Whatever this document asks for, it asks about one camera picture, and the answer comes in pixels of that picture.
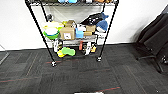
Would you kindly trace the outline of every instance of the white wall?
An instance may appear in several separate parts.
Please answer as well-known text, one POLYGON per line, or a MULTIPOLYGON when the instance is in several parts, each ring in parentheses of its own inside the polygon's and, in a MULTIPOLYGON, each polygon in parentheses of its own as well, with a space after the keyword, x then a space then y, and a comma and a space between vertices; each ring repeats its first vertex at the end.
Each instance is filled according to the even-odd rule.
MULTIPOLYGON (((134 42, 140 31, 154 20, 167 4, 168 0, 120 0, 107 44, 134 42)), ((39 23, 45 22, 41 8, 37 6, 32 8, 39 23)), ((111 17, 113 8, 106 7, 105 14, 111 17)), ((87 6, 45 7, 45 9, 47 13, 56 15, 58 21, 75 19, 76 22, 102 10, 101 7, 87 6)), ((3 47, 7 50, 45 48, 24 0, 1 0, 0 13, 0 44, 3 47)))

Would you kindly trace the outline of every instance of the dark carpet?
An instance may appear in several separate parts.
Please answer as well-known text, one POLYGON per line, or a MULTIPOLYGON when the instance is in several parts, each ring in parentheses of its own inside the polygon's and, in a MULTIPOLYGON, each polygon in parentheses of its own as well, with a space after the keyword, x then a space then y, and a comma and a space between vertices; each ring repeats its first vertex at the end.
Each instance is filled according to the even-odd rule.
POLYGON ((0 94, 168 94, 167 74, 152 59, 137 61, 135 44, 106 45, 97 62, 100 49, 82 58, 52 53, 55 67, 46 49, 9 51, 0 65, 0 94))

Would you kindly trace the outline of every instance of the black object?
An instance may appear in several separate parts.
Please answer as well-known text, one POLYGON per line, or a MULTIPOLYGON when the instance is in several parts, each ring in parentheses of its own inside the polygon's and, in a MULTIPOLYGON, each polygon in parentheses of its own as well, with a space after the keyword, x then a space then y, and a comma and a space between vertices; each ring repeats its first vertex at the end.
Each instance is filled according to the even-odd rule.
POLYGON ((160 72, 163 72, 163 69, 159 65, 161 61, 166 62, 166 58, 168 58, 168 14, 160 14, 153 20, 147 27, 145 27, 138 40, 137 43, 143 44, 148 52, 150 52, 151 56, 145 56, 141 58, 153 57, 156 59, 156 63, 160 68, 160 72))
POLYGON ((161 14, 168 13, 168 5, 165 7, 165 9, 162 11, 161 14))
POLYGON ((101 20, 103 20, 102 14, 96 13, 96 14, 90 15, 83 22, 81 22, 81 24, 83 24, 83 25, 96 25, 101 20))
POLYGON ((53 16, 51 14, 47 15, 47 20, 52 22, 53 21, 53 16))
MULTIPOLYGON (((47 18, 47 15, 46 15, 46 13, 45 13, 45 10, 44 10, 44 7, 43 7, 43 6, 58 6, 58 5, 63 5, 63 6, 66 6, 66 5, 67 5, 67 6, 71 6, 71 5, 75 5, 75 6, 77 6, 77 5, 80 5, 80 6, 90 6, 90 5, 91 5, 91 6, 103 6, 103 11, 102 11, 102 12, 104 12, 104 8, 105 8, 105 6, 106 6, 105 3, 61 4, 61 3, 55 3, 55 2, 45 3, 45 2, 41 2, 41 0, 25 0, 25 3, 26 3, 26 5, 27 5, 27 7, 28 7, 28 9, 29 9, 29 11, 30 11, 30 13, 31 13, 31 15, 32 15, 32 17, 33 17, 35 23, 36 23, 36 26, 37 26, 37 28, 38 28, 38 30, 39 30, 39 32, 40 32, 40 35, 42 36, 42 39, 43 39, 43 41, 44 41, 44 43, 45 43, 45 45, 46 45, 46 47, 47 47, 47 50, 48 50, 48 52, 49 52, 49 54, 50 54, 50 56, 51 56, 51 59, 52 59, 52 65, 53 65, 53 66, 56 65, 56 61, 54 60, 53 55, 51 54, 51 52, 50 52, 50 50, 49 50, 49 47, 48 47, 48 45, 47 45, 47 43, 46 43, 46 40, 45 40, 45 37, 44 37, 43 34, 42 34, 42 31, 41 31, 41 29, 40 29, 40 26, 39 26, 38 21, 37 21, 35 15, 34 15, 34 13, 33 13, 33 10, 32 10, 32 8, 31 8, 31 6, 39 6, 39 5, 41 6, 42 11, 43 11, 43 13, 44 13, 44 17, 45 17, 45 19, 46 19, 46 22, 48 22, 48 18, 47 18)), ((101 61, 101 55, 102 55, 102 52, 103 52, 103 49, 104 49, 104 46, 105 46, 105 42, 106 42, 106 39, 107 39, 107 37, 108 37, 108 33, 109 33, 109 30, 110 30, 110 27, 111 27, 111 24, 112 24, 112 21, 113 21, 113 18, 114 18, 114 15, 115 15, 115 12, 116 12, 116 9, 117 9, 118 4, 119 4, 119 0, 117 0, 117 1, 114 3, 115 8, 114 8, 113 15, 112 15, 112 18, 111 18, 111 21, 110 21, 110 24, 109 24, 109 28, 108 28, 108 31, 107 31, 107 36, 105 37, 104 44, 103 44, 103 47, 102 47, 102 49, 101 49, 101 53, 100 53, 100 55, 99 55, 99 57, 98 57, 98 59, 97 59, 98 61, 101 61)))

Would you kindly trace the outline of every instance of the yellow item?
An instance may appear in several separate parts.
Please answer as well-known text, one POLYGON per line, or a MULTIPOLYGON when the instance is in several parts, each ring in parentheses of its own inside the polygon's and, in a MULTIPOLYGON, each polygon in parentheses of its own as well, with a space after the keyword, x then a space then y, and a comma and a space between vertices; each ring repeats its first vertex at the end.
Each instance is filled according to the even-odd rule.
POLYGON ((66 25, 67 22, 68 22, 68 21, 63 21, 62 24, 63 24, 63 25, 66 25))
POLYGON ((84 32, 84 36, 91 36, 92 35, 92 31, 85 31, 84 32))
POLYGON ((54 21, 42 23, 42 26, 44 29, 64 27, 64 25, 62 23, 58 23, 58 22, 54 22, 54 21))
POLYGON ((66 55, 66 54, 63 54, 61 50, 59 50, 59 51, 57 52, 57 54, 58 54, 59 57, 64 57, 64 56, 66 55))

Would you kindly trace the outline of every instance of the shelf post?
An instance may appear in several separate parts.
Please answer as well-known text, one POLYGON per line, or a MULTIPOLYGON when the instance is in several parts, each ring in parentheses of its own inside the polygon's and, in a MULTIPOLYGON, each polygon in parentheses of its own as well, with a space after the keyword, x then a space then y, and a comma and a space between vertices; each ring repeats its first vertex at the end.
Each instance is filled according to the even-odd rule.
POLYGON ((106 6, 106 3, 103 4, 103 10, 102 10, 102 12, 104 12, 105 6, 106 6))
POLYGON ((101 56, 102 56, 102 53, 103 53, 103 49, 104 49, 104 46, 105 46, 105 43, 106 43, 106 40, 107 40, 107 37, 108 37, 108 33, 109 33, 109 31, 110 31, 111 24, 112 24, 112 22, 113 22, 114 15, 115 15, 115 12, 116 12, 116 10, 117 10, 118 4, 119 4, 119 0, 117 0, 117 1, 115 2, 115 8, 114 8, 114 11, 113 11, 113 15, 112 15, 112 17, 111 17, 111 21, 110 21, 110 24, 109 24, 109 27, 108 27, 108 30, 107 30, 107 34, 106 34, 106 37, 105 37, 105 40, 104 40, 104 43, 103 43, 103 47, 102 47, 102 49, 101 49, 101 52, 100 52, 99 57, 97 58, 97 61, 101 61, 101 56))
POLYGON ((4 49, 4 51, 6 52, 6 55, 0 60, 0 65, 2 64, 2 62, 9 56, 9 52, 7 50, 5 50, 5 48, 0 44, 0 46, 2 47, 2 49, 4 49))
POLYGON ((50 54, 50 56, 51 56, 51 59, 52 59, 52 61, 53 61, 53 62, 52 62, 52 65, 55 66, 55 65, 56 65, 56 62, 55 62, 55 60, 54 60, 54 58, 53 58, 53 55, 51 54, 51 52, 50 52, 50 50, 49 50, 49 47, 48 47, 47 42, 46 42, 46 40, 45 40, 45 37, 43 36, 43 33, 42 33, 41 29, 40 29, 40 26, 39 26, 39 24, 38 24, 38 21, 37 21, 35 15, 34 15, 34 13, 33 13, 33 10, 32 10, 32 8, 31 8, 31 6, 30 6, 30 2, 29 2, 28 0, 25 0, 25 3, 26 3, 26 5, 27 5, 27 7, 28 7, 28 9, 29 9, 29 11, 30 11, 30 13, 31 13, 31 15, 32 15, 32 17, 33 17, 33 19, 34 19, 34 22, 35 22, 35 24, 36 24, 36 26, 37 26, 37 28, 38 28, 38 30, 39 30, 39 32, 40 32, 40 35, 41 35, 41 37, 42 37, 42 39, 43 39, 43 41, 44 41, 44 43, 45 43, 45 45, 46 45, 46 47, 47 47, 47 50, 48 50, 48 52, 49 52, 49 54, 50 54))
POLYGON ((45 10, 44 10, 44 7, 43 7, 43 4, 42 4, 41 0, 39 0, 39 2, 40 2, 41 9, 42 9, 42 11, 43 11, 44 17, 45 17, 45 19, 46 19, 46 22, 48 22, 47 15, 46 15, 46 12, 45 12, 45 10))

